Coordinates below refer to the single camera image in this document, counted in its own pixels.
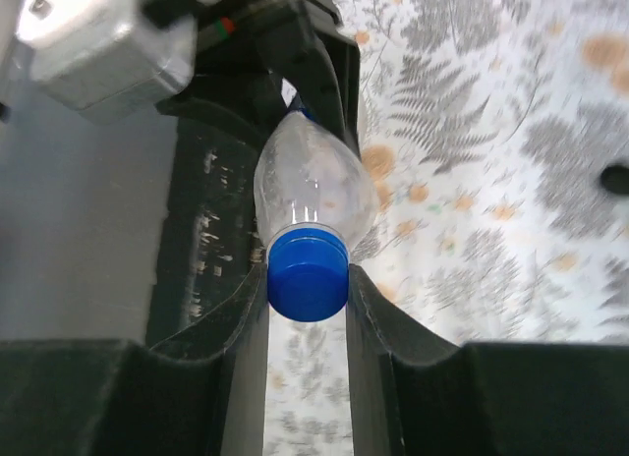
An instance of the floral fabric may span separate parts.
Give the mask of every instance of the floral fabric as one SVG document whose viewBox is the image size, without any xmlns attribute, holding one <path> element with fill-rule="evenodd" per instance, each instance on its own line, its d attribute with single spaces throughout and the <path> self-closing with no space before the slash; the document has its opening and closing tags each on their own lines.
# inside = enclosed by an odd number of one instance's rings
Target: floral fabric
<svg viewBox="0 0 629 456">
<path fill-rule="evenodd" d="M 629 343 L 629 0 L 336 0 L 361 45 L 382 294 L 468 340 Z M 344 315 L 272 314 L 265 455 L 351 455 Z"/>
</svg>

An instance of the silver metal part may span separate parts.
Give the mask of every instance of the silver metal part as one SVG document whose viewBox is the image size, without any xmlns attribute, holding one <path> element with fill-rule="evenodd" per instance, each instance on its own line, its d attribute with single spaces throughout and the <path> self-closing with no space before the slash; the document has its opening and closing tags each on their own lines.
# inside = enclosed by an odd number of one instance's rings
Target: silver metal part
<svg viewBox="0 0 629 456">
<path fill-rule="evenodd" d="M 192 79 L 193 18 L 159 29 L 143 17 L 141 0 L 43 1 L 45 16 L 23 12 L 20 22 L 20 39 L 35 50 L 30 77 L 92 122 L 118 120 Z"/>
<path fill-rule="evenodd" d="M 30 4 L 29 10 L 40 19 L 45 19 L 50 15 L 52 6 L 46 0 L 34 0 L 32 1 L 32 4 Z"/>
</svg>

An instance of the clear plastic bottle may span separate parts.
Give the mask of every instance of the clear plastic bottle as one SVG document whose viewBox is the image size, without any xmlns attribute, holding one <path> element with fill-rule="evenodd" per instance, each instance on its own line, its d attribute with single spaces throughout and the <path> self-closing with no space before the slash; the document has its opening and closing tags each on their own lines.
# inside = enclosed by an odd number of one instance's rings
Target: clear plastic bottle
<svg viewBox="0 0 629 456">
<path fill-rule="evenodd" d="M 269 302 L 297 321 L 336 314 L 348 299 L 349 253 L 377 212 L 375 188 L 361 161 L 294 111 L 266 143 L 254 183 Z"/>
</svg>

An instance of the bottle neck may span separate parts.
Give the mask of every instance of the bottle neck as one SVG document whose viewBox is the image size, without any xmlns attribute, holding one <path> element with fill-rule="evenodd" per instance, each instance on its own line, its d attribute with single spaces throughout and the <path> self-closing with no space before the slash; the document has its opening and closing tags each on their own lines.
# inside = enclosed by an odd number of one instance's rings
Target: bottle neck
<svg viewBox="0 0 629 456">
<path fill-rule="evenodd" d="M 334 235 L 336 238 L 338 238 L 345 245 L 345 248 L 347 249 L 347 243 L 346 243 L 345 239 L 343 238 L 343 236 L 339 232 L 337 232 L 333 228 L 328 227 L 327 225 L 322 225 L 320 223 L 300 222 L 300 223 L 295 223 L 293 225 L 289 225 L 287 227 L 282 228 L 279 232 L 277 232 L 273 236 L 273 238 L 271 238 L 271 241 L 268 242 L 268 246 L 266 247 L 266 262 L 268 263 L 268 257 L 270 255 L 271 249 L 273 248 L 273 245 L 277 242 L 277 240 L 279 240 L 281 237 L 283 237 L 284 235 L 286 235 L 287 233 L 290 233 L 292 231 L 309 229 L 309 228 L 316 229 L 316 230 L 321 230 L 323 232 L 329 233 L 330 235 Z"/>
</svg>

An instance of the orange flower print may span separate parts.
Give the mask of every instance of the orange flower print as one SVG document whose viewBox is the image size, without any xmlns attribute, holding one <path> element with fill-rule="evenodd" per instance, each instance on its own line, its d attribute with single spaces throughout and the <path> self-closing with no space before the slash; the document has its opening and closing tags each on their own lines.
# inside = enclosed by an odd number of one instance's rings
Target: orange flower print
<svg viewBox="0 0 629 456">
<path fill-rule="evenodd" d="M 556 257 L 552 261 L 552 265 L 558 271 L 569 271 L 579 262 L 579 257 L 574 253 L 565 253 Z"/>
<path fill-rule="evenodd" d="M 454 209 L 459 212 L 467 212 L 474 206 L 474 202 L 474 196 L 469 194 L 461 195 L 454 201 Z"/>
<path fill-rule="evenodd" d="M 627 56 L 629 45 L 622 35 L 604 33 L 588 38 L 583 44 L 583 60 L 596 69 L 615 68 Z"/>
<path fill-rule="evenodd" d="M 395 304 L 395 296 L 397 294 L 395 289 L 381 282 L 375 284 L 375 287 L 377 287 L 377 290 L 380 291 L 380 294 L 382 294 L 387 301 Z"/>
<path fill-rule="evenodd" d="M 429 188 L 426 184 L 411 186 L 408 194 L 411 203 L 422 203 L 429 197 Z"/>
<path fill-rule="evenodd" d="M 383 144 L 375 144 L 363 150 L 363 165 L 374 181 L 388 176 L 395 166 L 393 150 Z"/>
<path fill-rule="evenodd" d="M 491 210 L 491 215 L 493 215 L 493 218 L 502 221 L 511 220 L 516 213 L 518 213 L 517 205 L 509 205 L 507 203 L 497 205 Z"/>
<path fill-rule="evenodd" d="M 456 239 L 454 237 L 444 237 L 439 244 L 439 249 L 446 253 L 454 252 Z"/>
<path fill-rule="evenodd" d="M 537 236 L 530 231 L 521 230 L 508 235 L 510 241 L 520 245 L 531 245 L 537 240 Z"/>
<path fill-rule="evenodd" d="M 496 56 L 493 60 L 491 60 L 491 63 L 489 63 L 489 70 L 498 71 L 501 66 L 502 60 Z"/>
<path fill-rule="evenodd" d="M 275 390 L 281 390 L 286 386 L 284 375 L 277 371 L 271 370 L 269 373 L 271 387 Z"/>
<path fill-rule="evenodd" d="M 374 185 L 377 197 L 380 199 L 380 212 L 386 212 L 391 206 L 393 192 L 383 181 L 376 181 Z"/>
<path fill-rule="evenodd" d="M 365 30 L 359 30 L 354 35 L 354 39 L 359 45 L 365 45 L 368 41 L 370 41 L 370 35 Z"/>
<path fill-rule="evenodd" d="M 400 239 L 408 238 L 418 229 L 419 223 L 416 220 L 407 220 L 406 222 L 398 223 L 395 228 L 395 233 Z"/>
<path fill-rule="evenodd" d="M 566 25 L 562 22 L 553 22 L 548 26 L 548 34 L 551 36 L 559 36 L 563 33 Z"/>
<path fill-rule="evenodd" d="M 629 68 L 619 68 L 611 75 L 611 85 L 624 95 L 629 94 Z"/>
</svg>

